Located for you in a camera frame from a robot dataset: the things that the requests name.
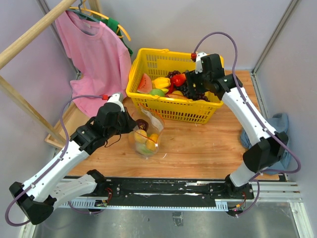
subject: pink t-shirt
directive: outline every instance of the pink t-shirt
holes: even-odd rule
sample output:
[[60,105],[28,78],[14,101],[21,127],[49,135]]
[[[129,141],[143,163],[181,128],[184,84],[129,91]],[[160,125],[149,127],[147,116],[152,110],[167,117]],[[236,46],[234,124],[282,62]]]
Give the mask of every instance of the pink t-shirt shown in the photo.
[[[70,81],[73,97],[110,96],[117,92],[126,96],[131,59],[119,37],[104,23],[82,20],[71,11],[64,12],[55,22],[67,56],[84,75]],[[89,117],[105,104],[99,98],[79,98],[74,102]]]

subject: clear plastic cup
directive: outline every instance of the clear plastic cup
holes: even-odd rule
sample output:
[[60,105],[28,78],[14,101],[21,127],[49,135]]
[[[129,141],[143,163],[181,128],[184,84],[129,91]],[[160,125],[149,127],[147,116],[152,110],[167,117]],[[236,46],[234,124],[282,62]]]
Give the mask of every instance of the clear plastic cup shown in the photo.
[[129,144],[138,154],[150,157],[159,150],[164,120],[158,113],[141,104],[139,108],[140,111],[131,116],[138,125],[128,135]]

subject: green cloth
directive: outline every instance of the green cloth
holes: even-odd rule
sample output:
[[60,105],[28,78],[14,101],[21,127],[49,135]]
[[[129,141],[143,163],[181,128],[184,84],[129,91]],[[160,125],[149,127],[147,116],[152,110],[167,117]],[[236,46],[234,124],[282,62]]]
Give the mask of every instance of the green cloth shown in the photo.
[[[116,20],[114,20],[114,19],[112,19],[112,18],[110,18],[110,17],[109,17],[109,20],[107,20],[107,19],[98,19],[98,20],[100,20],[101,22],[103,22],[103,23],[104,23],[107,27],[109,27],[114,33],[117,32],[119,22],[117,22]],[[118,34],[117,34],[117,35],[118,35],[118,36],[122,36],[120,30],[118,31]],[[120,38],[120,39],[121,39],[121,41],[123,42],[123,44],[126,46],[126,48],[128,49],[129,54],[130,54],[130,57],[131,57],[131,56],[133,55],[133,51],[125,44],[123,38]]]

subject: wooden table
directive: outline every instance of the wooden table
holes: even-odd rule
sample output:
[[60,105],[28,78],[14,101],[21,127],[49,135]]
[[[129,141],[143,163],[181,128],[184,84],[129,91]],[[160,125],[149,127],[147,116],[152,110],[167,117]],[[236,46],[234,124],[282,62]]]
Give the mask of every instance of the wooden table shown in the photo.
[[[238,71],[237,75],[258,106],[249,72]],[[124,105],[129,113],[135,111],[131,99],[125,99]],[[74,118],[76,123],[67,122],[70,134],[79,121],[84,123],[88,119],[79,110]],[[245,149],[239,140],[241,129],[226,105],[218,109],[207,124],[165,120],[160,150],[147,160],[129,147],[127,135],[123,135],[120,142],[99,148],[69,175],[82,176],[88,170],[97,169],[106,177],[224,179],[242,162]],[[117,139],[117,136],[111,138],[109,144]],[[259,179],[278,179],[278,176],[264,175]]]

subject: red bell pepper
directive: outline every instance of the red bell pepper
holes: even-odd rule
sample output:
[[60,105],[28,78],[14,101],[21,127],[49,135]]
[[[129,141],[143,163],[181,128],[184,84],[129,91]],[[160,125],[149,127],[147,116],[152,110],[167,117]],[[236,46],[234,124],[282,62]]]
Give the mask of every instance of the red bell pepper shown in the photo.
[[173,80],[170,80],[170,87],[168,88],[167,94],[170,94],[174,91],[174,83]]
[[174,83],[174,86],[176,87],[180,87],[182,86],[185,82],[186,82],[186,76],[184,73],[182,74],[177,74],[175,76],[172,77],[172,80]]

